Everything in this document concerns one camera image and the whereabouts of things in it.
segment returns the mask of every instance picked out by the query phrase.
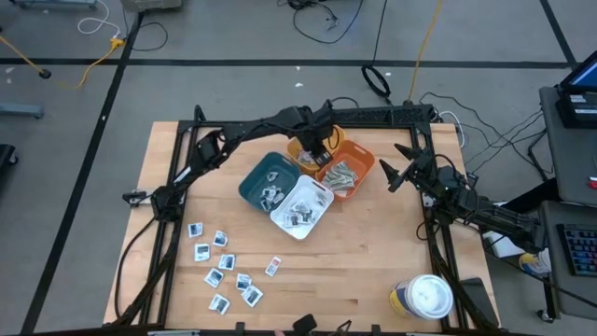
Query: black floor line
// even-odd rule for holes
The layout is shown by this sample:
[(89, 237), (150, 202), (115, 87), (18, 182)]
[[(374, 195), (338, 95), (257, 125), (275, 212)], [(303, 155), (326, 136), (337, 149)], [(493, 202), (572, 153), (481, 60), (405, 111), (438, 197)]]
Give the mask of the black floor line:
[[(40, 65), (89, 65), (93, 59), (32, 59)], [(118, 65), (118, 59), (109, 59), (100, 65)], [(176, 60), (176, 59), (130, 59), (128, 66), (358, 66), (369, 64), (371, 60)], [(25, 64), (18, 58), (0, 59), (0, 64)], [(377, 66), (412, 68), (415, 61), (378, 60)], [(499, 62), (499, 61), (422, 61), (422, 68), (463, 68), (463, 69), (564, 69), (567, 62)]]
[(545, 11), (545, 15), (548, 17), (549, 25), (551, 26), (551, 30), (553, 30), (553, 34), (556, 35), (556, 39), (558, 40), (558, 44), (560, 45), (560, 49), (562, 49), (563, 55), (566, 58), (566, 61), (570, 65), (570, 67), (576, 67), (576, 59), (575, 55), (572, 53), (570, 46), (568, 45), (568, 41), (566, 41), (566, 37), (563, 35), (562, 27), (558, 23), (555, 14), (553, 13), (553, 9), (549, 4), (548, 0), (539, 0), (541, 3), (541, 7)]
[(58, 233), (54, 239), (54, 244), (49, 252), (48, 261), (46, 261), (46, 266), (44, 267), (44, 271), (42, 272), (39, 283), (37, 284), (37, 289), (35, 290), (31, 305), (27, 311), (27, 316), (23, 321), (21, 334), (32, 334), (35, 331), (37, 320), (41, 315), (44, 302), (46, 301), (46, 297), (49, 292), (49, 287), (52, 283), (54, 274), (56, 273), (56, 268), (58, 267), (62, 251), (64, 250), (64, 245), (66, 244), (66, 239), (68, 238), (68, 233), (73, 225), (76, 210), (78, 209), (81, 196), (83, 195), (83, 190), (87, 184), (91, 166), (93, 165), (95, 155), (97, 154), (97, 150), (100, 146), (105, 125), (108, 122), (112, 106), (116, 100), (118, 87), (122, 81), (124, 70), (127, 67), (127, 61), (131, 56), (132, 46), (134, 45), (134, 40), (137, 37), (142, 19), (143, 14), (140, 14), (135, 20), (132, 26), (132, 32), (129, 35), (129, 43), (126, 44), (124, 50), (122, 51), (122, 56), (118, 61), (118, 68), (114, 74), (112, 84), (110, 84), (110, 88), (108, 89), (107, 95), (105, 97), (102, 111), (100, 112), (97, 123), (95, 124), (95, 130), (91, 136), (90, 144), (87, 148), (87, 152), (85, 153), (85, 158), (83, 159), (83, 164), (81, 165), (78, 176), (76, 177), (76, 183), (73, 187), (73, 192), (68, 200), (60, 228), (58, 229)]

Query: wooden table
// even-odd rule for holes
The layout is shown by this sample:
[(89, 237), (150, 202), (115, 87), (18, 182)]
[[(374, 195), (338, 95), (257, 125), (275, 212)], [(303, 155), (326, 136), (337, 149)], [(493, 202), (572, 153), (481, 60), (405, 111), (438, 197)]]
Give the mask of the wooden table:
[[(139, 188), (153, 189), (165, 183), (176, 126), (176, 122), (154, 123)], [(464, 172), (453, 125), (434, 124), (432, 130), (436, 153), (450, 157)], [(200, 137), (207, 131), (201, 129)], [(370, 150), (377, 159), (384, 159), (399, 170), (407, 167), (408, 161), (393, 143), (410, 146), (408, 131), (346, 131), (349, 139)], [(334, 202), (302, 242), (278, 229), (240, 197), (238, 186), (246, 175), (267, 152), (284, 153), (287, 141), (279, 135), (245, 143), (219, 170), (200, 178), (189, 189), (166, 328), (234, 329), (236, 322), (243, 321), (246, 329), (292, 329), (293, 322), (311, 313), (320, 330), (333, 330), (351, 319), (351, 331), (369, 331), (372, 324), (379, 324), (382, 331), (439, 331), (437, 321), (401, 317), (389, 303), (393, 284), (431, 273), (427, 244), (415, 236), (423, 213), (419, 193), (410, 183), (394, 194), (388, 192), (385, 175), (376, 164), (355, 196), (344, 203)], [(181, 161), (185, 157), (186, 154), (181, 155)], [(123, 248), (151, 217), (150, 206), (132, 210)], [(198, 221), (204, 224), (203, 236), (189, 239), (187, 224)], [(146, 281), (156, 229), (154, 224), (135, 243), (125, 261), (121, 310)], [(210, 244), (216, 230), (228, 233), (228, 246), (212, 246), (209, 260), (195, 262), (193, 246)], [(451, 235), (461, 278), (480, 277), (497, 311), (479, 235), (457, 224), (451, 226)], [(223, 253), (235, 254), (236, 266), (234, 271), (224, 271), (222, 284), (213, 289), (203, 278), (212, 267), (217, 267)], [(264, 270), (273, 256), (280, 257), (282, 265), (274, 277), (269, 277)], [(237, 273), (251, 275), (254, 284), (264, 292), (255, 308), (250, 308), (235, 288)], [(158, 284), (149, 321), (156, 320), (160, 292)], [(208, 310), (216, 293), (231, 302), (225, 315)], [(105, 322), (115, 319), (113, 299), (114, 288)], [(451, 315), (451, 324), (456, 326), (454, 316)]]

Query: keyboard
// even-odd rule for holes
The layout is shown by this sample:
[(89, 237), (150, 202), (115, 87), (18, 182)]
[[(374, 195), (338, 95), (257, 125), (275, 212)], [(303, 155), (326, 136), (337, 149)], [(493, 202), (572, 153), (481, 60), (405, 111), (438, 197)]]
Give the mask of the keyboard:
[(597, 276), (597, 225), (556, 225), (571, 275)]

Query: desk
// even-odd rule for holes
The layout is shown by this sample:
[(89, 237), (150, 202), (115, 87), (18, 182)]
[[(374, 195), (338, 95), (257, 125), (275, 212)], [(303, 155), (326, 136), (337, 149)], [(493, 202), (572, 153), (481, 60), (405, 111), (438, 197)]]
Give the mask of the desk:
[[(539, 208), (539, 219), (546, 226), (553, 283), (593, 302), (597, 301), (597, 291), (595, 291), (597, 279), (570, 274), (556, 225), (595, 224), (595, 217), (597, 217), (597, 209), (585, 206), (543, 202)], [(553, 291), (553, 294), (563, 313), (597, 319), (597, 310), (595, 308), (563, 295), (559, 291)]]
[[(176, 122), (154, 123), (139, 188), (156, 188), (166, 180), (176, 127)], [(463, 172), (453, 125), (432, 125), (432, 130), (435, 151), (452, 158)], [(208, 131), (200, 129), (200, 136)], [(408, 161), (393, 143), (410, 145), (409, 132), (371, 129), (346, 132), (348, 138), (369, 149), (376, 158), (400, 170), (407, 167)], [(345, 203), (334, 202), (303, 242), (276, 228), (268, 217), (239, 196), (238, 186), (251, 169), (267, 152), (285, 152), (287, 141), (277, 135), (245, 143), (220, 169), (200, 178), (189, 189), (166, 328), (234, 329), (235, 323), (242, 321), (249, 330), (291, 329), (293, 322), (312, 313), (321, 330), (333, 330), (351, 319), (351, 331), (370, 331), (372, 324), (379, 324), (382, 331), (440, 331), (437, 321), (399, 317), (388, 299), (397, 281), (431, 273), (426, 242), (415, 237), (423, 214), (419, 193), (411, 184), (405, 183), (397, 193), (388, 192), (387, 179), (376, 164), (355, 196)], [(132, 210), (123, 248), (151, 217), (149, 206)], [(204, 224), (203, 236), (189, 239), (186, 225), (197, 221)], [(121, 309), (146, 281), (156, 227), (154, 224), (136, 242), (124, 263)], [(208, 261), (194, 262), (194, 244), (211, 243), (216, 230), (229, 235), (228, 246), (212, 247)], [(479, 235), (459, 225), (451, 227), (451, 235), (460, 277), (480, 277), (497, 312)], [(233, 272), (224, 271), (223, 283), (214, 290), (203, 282), (203, 277), (216, 267), (222, 253), (235, 254), (236, 265)], [(273, 256), (280, 257), (282, 265), (274, 277), (268, 277), (264, 270)], [(255, 308), (250, 308), (235, 288), (236, 273), (251, 275), (264, 292)], [(158, 285), (150, 322), (156, 320), (160, 291)], [(225, 315), (208, 310), (216, 293), (231, 302)], [(105, 322), (115, 319), (113, 299), (114, 289)], [(455, 318), (451, 325), (456, 326)]]
[(597, 192), (590, 189), (589, 176), (597, 175), (593, 156), (597, 156), (597, 130), (563, 127), (555, 88), (539, 90), (548, 132), (549, 149), (555, 177), (504, 205), (519, 213), (536, 209), (543, 201), (566, 201), (597, 206)]

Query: white card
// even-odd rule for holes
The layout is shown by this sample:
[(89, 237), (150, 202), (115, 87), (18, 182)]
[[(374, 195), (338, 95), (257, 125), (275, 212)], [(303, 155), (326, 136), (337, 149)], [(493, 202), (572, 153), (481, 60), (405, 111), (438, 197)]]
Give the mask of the white card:
[(209, 286), (217, 288), (220, 285), (220, 282), (222, 282), (223, 278), (224, 274), (222, 272), (218, 271), (217, 269), (211, 269), (203, 281), (205, 281)]
[(230, 301), (219, 294), (215, 294), (212, 302), (209, 304), (210, 310), (218, 311), (222, 315), (226, 313), (228, 307), (230, 307)]
[(217, 268), (220, 270), (234, 270), (234, 255), (222, 255), (220, 257), (220, 263), (217, 265)]
[(216, 231), (214, 237), (215, 246), (226, 246), (228, 243), (228, 236), (223, 231)]
[(236, 289), (245, 290), (251, 286), (253, 279), (247, 274), (238, 273), (236, 275)]
[(209, 244), (195, 244), (195, 261), (209, 259)]
[(249, 288), (245, 289), (243, 292), (243, 300), (251, 307), (255, 307), (262, 296), (263, 293), (261, 290), (253, 285), (249, 286)]
[(274, 276), (276, 272), (278, 272), (278, 267), (280, 267), (281, 262), (282, 260), (280, 258), (273, 257), (273, 259), (270, 261), (270, 265), (268, 265), (268, 268), (265, 269), (265, 274)]
[(199, 237), (203, 234), (203, 223), (188, 224), (188, 238)]

